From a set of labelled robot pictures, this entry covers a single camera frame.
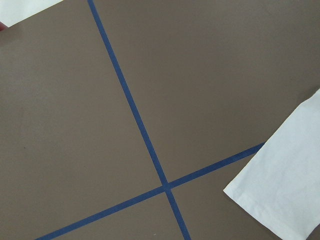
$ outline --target brown surface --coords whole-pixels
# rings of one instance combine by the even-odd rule
[[[30,240],[160,186],[86,1],[0,34],[0,239]]]
[[[252,156],[173,189],[192,240],[280,240],[224,192]],[[320,227],[308,238],[317,240]]]
[[[264,142],[320,87],[318,1],[95,3],[170,181]],[[86,1],[0,33],[0,156],[0,239],[160,185]],[[248,160],[173,190],[192,240],[278,239],[222,192]],[[132,236],[181,239],[164,194],[60,238]]]
[[[67,233],[57,240],[183,240],[164,193]]]
[[[170,181],[266,141],[320,87],[320,1],[95,3]]]

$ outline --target white paper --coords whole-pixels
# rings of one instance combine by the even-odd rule
[[[320,90],[223,191],[283,240],[308,237],[320,224]]]
[[[59,2],[62,0],[0,0],[0,22],[11,27]]]

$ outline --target white cloth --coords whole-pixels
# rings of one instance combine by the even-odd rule
[[[320,90],[223,191],[283,240],[308,237],[320,224]]]
[[[62,0],[0,0],[0,22],[7,27],[55,5]]]

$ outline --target painted floor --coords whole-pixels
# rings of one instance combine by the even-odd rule
[[[0,32],[0,239],[279,240],[223,189],[319,89],[319,11],[64,0]]]

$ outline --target taupe painted surface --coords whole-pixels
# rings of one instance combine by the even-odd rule
[[[86,1],[0,33],[0,239],[41,237],[160,185]]]
[[[170,181],[266,141],[320,87],[320,2],[95,3]],[[0,239],[160,186],[87,1],[0,33],[0,154]],[[248,160],[173,190],[193,240],[278,239],[222,192]],[[132,236],[182,238],[164,194],[60,238]]]
[[[100,221],[67,233],[57,240],[183,240],[164,193]]]
[[[211,172],[173,190],[192,240],[281,240],[222,190],[252,156]],[[308,240],[320,237],[320,227]]]
[[[169,180],[266,141],[320,87],[320,1],[95,2]]]

